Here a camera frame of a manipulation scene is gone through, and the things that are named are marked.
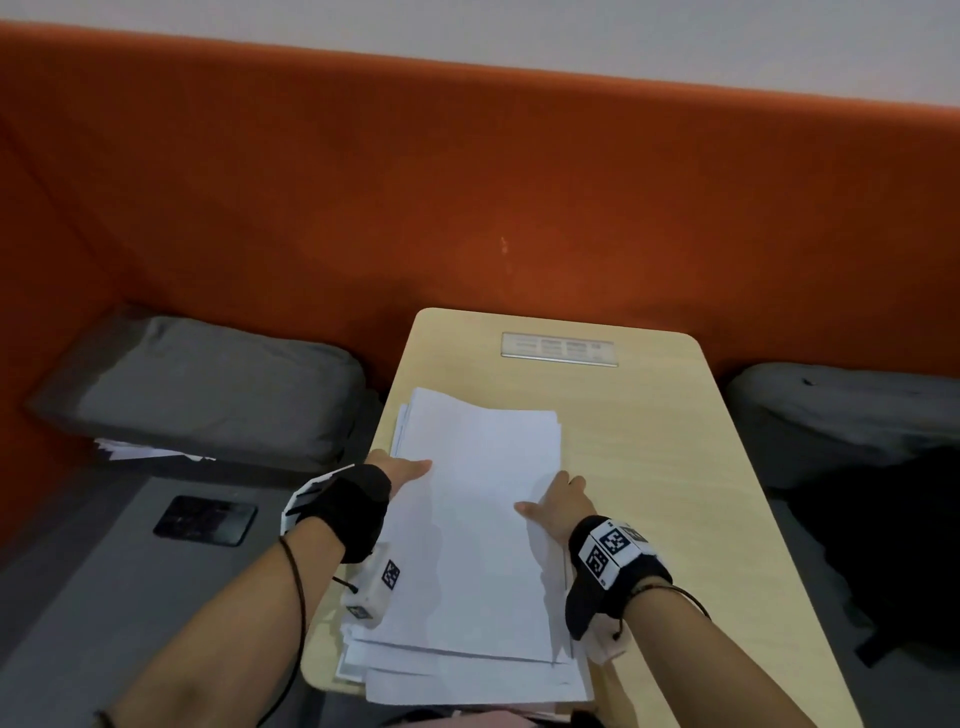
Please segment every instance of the white wall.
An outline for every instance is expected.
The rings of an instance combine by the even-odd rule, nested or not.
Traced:
[[[0,16],[960,106],[960,0],[0,0]]]

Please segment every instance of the person's left hand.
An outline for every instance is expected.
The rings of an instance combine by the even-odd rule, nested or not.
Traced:
[[[366,463],[375,465],[390,478],[390,500],[393,500],[400,488],[411,480],[426,475],[430,466],[433,465],[432,460],[404,460],[402,457],[391,457],[386,450],[382,449],[371,450],[367,455]]]

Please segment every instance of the person's right arm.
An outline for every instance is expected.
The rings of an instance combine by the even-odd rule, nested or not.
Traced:
[[[516,505],[566,546],[574,527],[596,515],[587,482],[557,473],[540,503]],[[651,582],[665,581],[656,577]],[[809,728],[813,722],[719,627],[681,594],[650,589],[627,604],[624,621],[683,728]]]

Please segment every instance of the orange panel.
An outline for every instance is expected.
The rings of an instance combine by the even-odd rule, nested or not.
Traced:
[[[3,114],[132,301],[345,346],[439,305],[960,375],[960,112],[8,25]]]
[[[28,519],[88,441],[20,408],[56,357],[118,299],[59,218],[0,125],[0,544]]]

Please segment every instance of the phone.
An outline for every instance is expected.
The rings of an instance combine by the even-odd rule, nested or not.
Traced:
[[[216,546],[240,546],[254,516],[256,506],[252,503],[177,496],[154,526],[154,535]]]

